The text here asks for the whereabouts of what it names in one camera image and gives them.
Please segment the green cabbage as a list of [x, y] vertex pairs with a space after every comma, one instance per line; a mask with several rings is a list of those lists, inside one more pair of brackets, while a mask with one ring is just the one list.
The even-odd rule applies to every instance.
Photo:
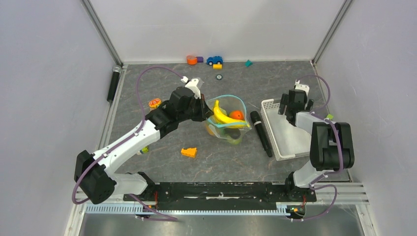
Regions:
[[241, 131], [239, 129], [225, 129], [226, 141], [230, 144], [237, 145], [241, 142]]

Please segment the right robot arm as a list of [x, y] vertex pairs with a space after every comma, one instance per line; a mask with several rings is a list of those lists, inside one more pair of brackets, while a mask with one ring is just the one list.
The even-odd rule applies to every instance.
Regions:
[[300, 89], [290, 89], [281, 97], [279, 114], [311, 136], [309, 161], [285, 180], [284, 195], [291, 201], [298, 200], [322, 178], [349, 169], [355, 163], [351, 126], [320, 118], [311, 110], [313, 104]]

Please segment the yellow banana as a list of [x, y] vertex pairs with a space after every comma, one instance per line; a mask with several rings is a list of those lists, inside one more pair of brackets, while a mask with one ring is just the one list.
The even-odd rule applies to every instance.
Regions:
[[214, 117], [220, 123], [226, 125], [226, 127], [237, 128], [237, 129], [250, 127], [250, 125], [246, 121], [233, 119], [233, 118], [230, 118], [229, 116], [225, 115], [224, 113], [222, 113], [221, 109], [220, 109], [220, 106], [219, 106], [219, 100], [215, 100], [212, 111], [213, 111]]

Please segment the clear zip top bag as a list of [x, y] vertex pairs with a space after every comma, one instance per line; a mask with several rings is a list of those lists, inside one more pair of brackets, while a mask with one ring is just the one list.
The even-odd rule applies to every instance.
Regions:
[[251, 130], [246, 106], [235, 95], [221, 95], [207, 100], [213, 115], [204, 121], [206, 131], [230, 144], [239, 144], [244, 134]]

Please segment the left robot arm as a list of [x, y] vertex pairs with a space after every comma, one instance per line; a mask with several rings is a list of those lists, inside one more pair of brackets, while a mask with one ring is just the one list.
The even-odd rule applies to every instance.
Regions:
[[212, 114], [197, 87], [178, 87], [169, 100], [150, 111], [137, 127], [121, 138], [93, 153], [84, 150], [77, 155], [73, 203], [85, 203], [85, 200], [76, 199], [79, 188], [86, 194], [86, 200], [93, 204], [119, 194], [134, 194], [145, 201], [151, 199], [154, 186], [143, 175], [117, 174], [116, 170], [142, 148], [175, 131], [181, 122], [202, 122]]

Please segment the orange green mango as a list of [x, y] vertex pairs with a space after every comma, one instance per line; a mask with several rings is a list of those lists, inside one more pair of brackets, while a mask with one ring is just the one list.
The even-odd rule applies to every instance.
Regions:
[[230, 112], [229, 117], [237, 120], [245, 120], [244, 113], [241, 110], [234, 110]]

